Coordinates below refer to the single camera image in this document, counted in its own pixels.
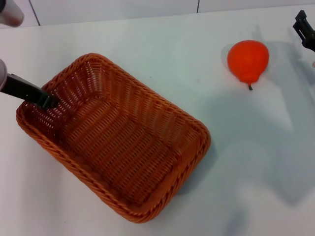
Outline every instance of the white tabletop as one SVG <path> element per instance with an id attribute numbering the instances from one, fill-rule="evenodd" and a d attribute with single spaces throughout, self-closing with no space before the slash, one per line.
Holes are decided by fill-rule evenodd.
<path id="1" fill-rule="evenodd" d="M 17 125 L 0 94 L 0 235 L 296 236 L 315 230 L 315 60 L 292 28 L 315 5 L 0 30 L 8 72 L 41 86 L 105 55 L 210 130 L 211 149 L 151 222 L 115 213 Z M 270 50 L 249 91 L 226 68 L 234 43 Z"/>

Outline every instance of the orange wicker basket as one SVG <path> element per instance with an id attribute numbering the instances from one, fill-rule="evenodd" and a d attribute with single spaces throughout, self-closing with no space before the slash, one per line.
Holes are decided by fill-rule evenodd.
<path id="1" fill-rule="evenodd" d="M 156 217 L 210 146 L 201 122 L 99 54 L 43 89 L 59 105 L 23 102 L 20 127 L 129 221 Z"/>

